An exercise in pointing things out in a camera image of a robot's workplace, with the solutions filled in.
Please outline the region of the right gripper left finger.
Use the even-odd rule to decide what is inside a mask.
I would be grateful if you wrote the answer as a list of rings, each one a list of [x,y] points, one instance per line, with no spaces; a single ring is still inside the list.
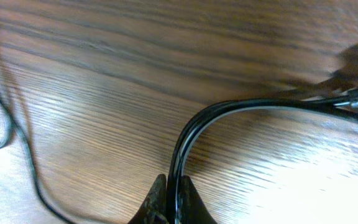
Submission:
[[[166,212],[166,184],[165,174],[159,174],[154,180],[148,194],[139,207],[137,213],[128,224],[167,224]]]

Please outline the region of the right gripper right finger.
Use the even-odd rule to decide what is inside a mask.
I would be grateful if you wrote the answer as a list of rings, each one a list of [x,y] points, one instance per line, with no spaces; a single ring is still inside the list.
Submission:
[[[208,212],[198,191],[189,176],[181,181],[180,223],[182,224],[217,224]]]

